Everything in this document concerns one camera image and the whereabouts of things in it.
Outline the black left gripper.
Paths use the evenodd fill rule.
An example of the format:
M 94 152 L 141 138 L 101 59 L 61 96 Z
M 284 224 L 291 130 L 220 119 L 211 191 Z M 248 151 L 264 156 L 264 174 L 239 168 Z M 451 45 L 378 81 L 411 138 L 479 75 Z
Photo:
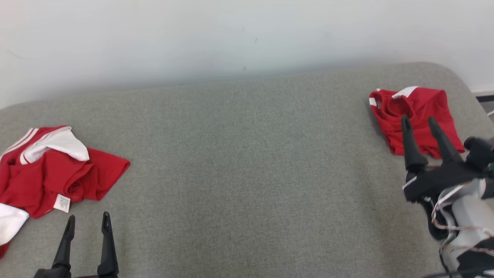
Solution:
M 75 233 L 75 223 L 75 216 L 69 216 L 52 268 L 38 269 L 34 278 L 118 278 L 118 257 L 113 239 L 113 229 L 110 214 L 106 211 L 103 213 L 102 218 L 101 232 L 103 234 L 103 244 L 101 262 L 97 267 L 97 274 L 93 276 L 72 276 L 72 273 L 69 271 L 71 269 L 69 259 Z

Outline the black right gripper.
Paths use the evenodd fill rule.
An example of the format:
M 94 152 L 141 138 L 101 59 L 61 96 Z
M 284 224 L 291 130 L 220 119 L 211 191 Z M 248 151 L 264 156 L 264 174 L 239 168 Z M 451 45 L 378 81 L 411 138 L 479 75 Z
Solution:
M 443 190 L 475 178 L 486 178 L 487 170 L 465 162 L 434 117 L 428 118 L 432 136 L 441 155 L 440 166 L 429 167 L 415 141 L 413 127 L 407 115 L 401 118 L 405 169 L 409 178 L 402 187 L 406 201 L 416 203 L 424 197 L 433 197 Z

